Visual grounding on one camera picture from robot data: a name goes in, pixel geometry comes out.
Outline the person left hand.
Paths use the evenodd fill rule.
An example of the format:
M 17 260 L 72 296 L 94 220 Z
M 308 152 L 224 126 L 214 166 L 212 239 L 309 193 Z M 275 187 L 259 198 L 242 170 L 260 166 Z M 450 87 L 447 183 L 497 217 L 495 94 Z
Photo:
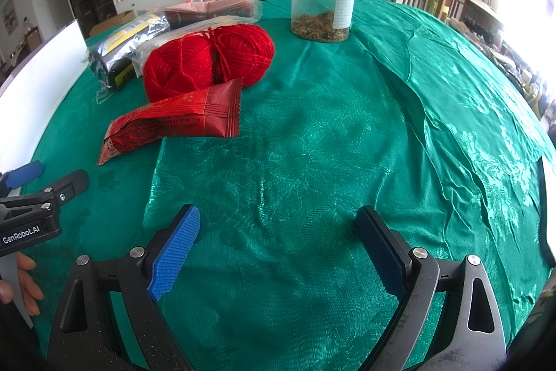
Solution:
M 17 275 L 20 290 L 22 291 L 25 311 L 30 316 L 41 314 L 39 301 L 44 300 L 43 291 L 29 274 L 30 271 L 37 268 L 36 262 L 23 253 L 16 253 Z M 13 302 L 14 291 L 12 286 L 7 282 L 0 282 L 1 303 L 6 305 Z

